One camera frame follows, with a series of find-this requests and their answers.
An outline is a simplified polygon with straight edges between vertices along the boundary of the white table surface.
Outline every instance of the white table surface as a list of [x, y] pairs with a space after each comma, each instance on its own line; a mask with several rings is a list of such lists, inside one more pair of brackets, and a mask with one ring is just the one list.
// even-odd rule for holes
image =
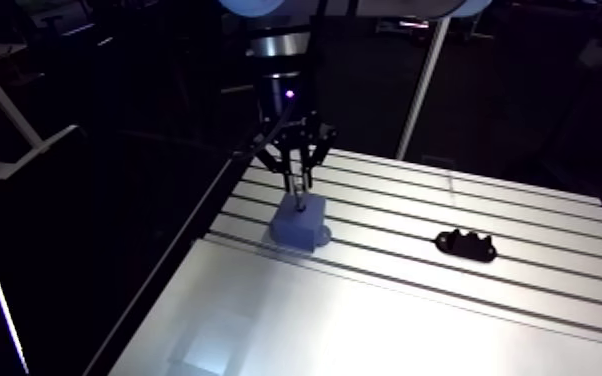
[[[602, 374], [599, 200], [340, 150], [314, 173], [331, 243], [271, 242], [254, 161], [111, 374]], [[500, 256], [439, 252], [454, 228]]]

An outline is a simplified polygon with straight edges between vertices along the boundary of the black 3d-printed part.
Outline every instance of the black 3d-printed part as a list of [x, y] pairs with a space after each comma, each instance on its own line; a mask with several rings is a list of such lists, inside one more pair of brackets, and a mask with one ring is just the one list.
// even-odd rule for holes
[[497, 257], [492, 238], [486, 236], [480, 239], [475, 232], [467, 235], [462, 235], [460, 230], [442, 232], [434, 239], [434, 244], [443, 253], [475, 261], [491, 262]]

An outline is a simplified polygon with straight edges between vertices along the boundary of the blue foam block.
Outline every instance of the blue foam block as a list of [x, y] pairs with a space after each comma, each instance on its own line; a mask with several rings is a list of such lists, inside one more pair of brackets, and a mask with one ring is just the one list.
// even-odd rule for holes
[[303, 195], [306, 210], [299, 212], [295, 199], [285, 194], [270, 224], [271, 238], [284, 247], [313, 252], [331, 240], [331, 232], [324, 225], [324, 197], [310, 193]]

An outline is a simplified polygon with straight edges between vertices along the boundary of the dark background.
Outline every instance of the dark background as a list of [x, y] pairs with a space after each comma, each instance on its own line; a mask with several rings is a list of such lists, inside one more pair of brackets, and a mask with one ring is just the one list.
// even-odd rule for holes
[[[42, 136], [80, 130], [0, 184], [0, 278], [32, 374], [78, 375], [257, 129], [252, 67], [243, 21], [216, 2], [19, 4], [0, 0], [26, 15], [10, 30], [2, 17], [0, 38], [29, 48], [0, 61], [0, 83]], [[496, 2], [468, 37], [473, 21], [451, 25], [406, 160], [602, 198], [601, 9]], [[378, 22], [325, 20], [313, 94], [337, 148], [392, 158], [435, 24], [394, 34]], [[1, 134], [0, 160], [25, 152], [0, 114]], [[226, 171], [93, 374], [246, 164]], [[0, 374], [20, 372], [0, 312]]]

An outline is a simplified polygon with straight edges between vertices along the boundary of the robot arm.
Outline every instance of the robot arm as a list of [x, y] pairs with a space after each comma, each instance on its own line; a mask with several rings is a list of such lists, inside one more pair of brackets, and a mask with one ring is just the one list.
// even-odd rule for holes
[[[438, 18], [479, 12], [490, 0], [220, 0], [234, 13], [259, 17], [253, 22], [249, 56], [259, 77], [262, 133], [253, 141], [256, 157], [274, 173], [281, 173], [285, 190], [294, 194], [296, 209], [312, 188], [312, 169], [321, 164], [336, 138], [336, 129], [321, 121], [309, 96], [313, 42], [311, 15], [415, 16]], [[271, 143], [274, 158], [264, 147]], [[298, 151], [301, 169], [292, 170], [291, 153]]]
[[473, 0], [220, 0], [220, 2], [232, 12], [246, 17], [311, 16], [323, 2], [326, 4], [324, 14], [329, 16], [415, 16], [420, 19], [451, 16], [465, 3], [487, 5], [486, 1]]

